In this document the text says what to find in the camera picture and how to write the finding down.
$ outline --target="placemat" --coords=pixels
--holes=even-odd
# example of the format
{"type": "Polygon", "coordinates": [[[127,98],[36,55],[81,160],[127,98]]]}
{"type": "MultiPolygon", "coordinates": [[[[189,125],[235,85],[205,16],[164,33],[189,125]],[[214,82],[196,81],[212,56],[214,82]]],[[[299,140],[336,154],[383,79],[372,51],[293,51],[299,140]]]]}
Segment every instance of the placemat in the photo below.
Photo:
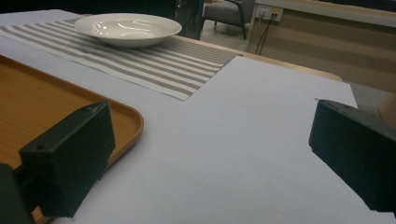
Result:
{"type": "Polygon", "coordinates": [[[0,35],[185,101],[237,54],[166,38],[143,49],[121,49],[83,35],[66,21],[0,26],[0,35]]]}

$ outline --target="power outlet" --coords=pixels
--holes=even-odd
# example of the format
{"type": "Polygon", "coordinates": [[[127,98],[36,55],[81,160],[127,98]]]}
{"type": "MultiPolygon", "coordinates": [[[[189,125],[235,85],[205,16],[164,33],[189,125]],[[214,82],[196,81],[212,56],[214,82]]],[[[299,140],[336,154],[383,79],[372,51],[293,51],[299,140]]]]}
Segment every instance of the power outlet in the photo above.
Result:
{"type": "Polygon", "coordinates": [[[283,8],[259,5],[256,11],[256,18],[259,18],[260,20],[271,20],[271,17],[276,15],[273,21],[280,21],[282,14],[283,8]]]}

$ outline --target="white plate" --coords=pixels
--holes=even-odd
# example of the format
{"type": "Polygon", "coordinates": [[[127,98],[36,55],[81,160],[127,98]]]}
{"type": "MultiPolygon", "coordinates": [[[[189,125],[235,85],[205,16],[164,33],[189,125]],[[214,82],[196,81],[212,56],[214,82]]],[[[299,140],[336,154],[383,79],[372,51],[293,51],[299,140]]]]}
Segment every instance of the white plate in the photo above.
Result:
{"type": "Polygon", "coordinates": [[[181,25],[163,17],[144,14],[101,14],[79,19],[75,28],[107,44],[125,48],[154,45],[181,31],[181,25]]]}

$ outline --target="gray floor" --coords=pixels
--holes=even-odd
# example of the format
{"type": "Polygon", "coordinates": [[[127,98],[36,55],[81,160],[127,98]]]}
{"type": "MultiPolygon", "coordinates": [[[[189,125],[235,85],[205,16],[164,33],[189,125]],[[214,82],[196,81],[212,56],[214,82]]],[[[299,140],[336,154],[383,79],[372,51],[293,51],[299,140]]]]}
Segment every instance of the gray floor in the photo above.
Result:
{"type": "MultiPolygon", "coordinates": [[[[219,22],[215,26],[213,21],[205,22],[203,31],[201,33],[201,41],[239,50],[245,50],[246,45],[246,41],[242,36],[241,28],[219,22]]],[[[348,83],[354,93],[358,108],[372,116],[380,118],[377,108],[388,95],[388,93],[356,83],[348,83]]]]}

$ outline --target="brown tray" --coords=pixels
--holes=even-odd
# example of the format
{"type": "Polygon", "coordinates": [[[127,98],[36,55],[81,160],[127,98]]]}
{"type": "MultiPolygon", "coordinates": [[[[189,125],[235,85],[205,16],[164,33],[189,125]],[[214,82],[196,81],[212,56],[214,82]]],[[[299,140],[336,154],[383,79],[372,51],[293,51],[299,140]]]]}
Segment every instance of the brown tray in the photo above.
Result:
{"type": "MultiPolygon", "coordinates": [[[[139,139],[141,114],[121,103],[0,55],[0,163],[21,164],[19,150],[74,110],[110,102],[116,148],[109,164],[139,139]]],[[[37,223],[48,219],[34,211],[37,223]]]]}

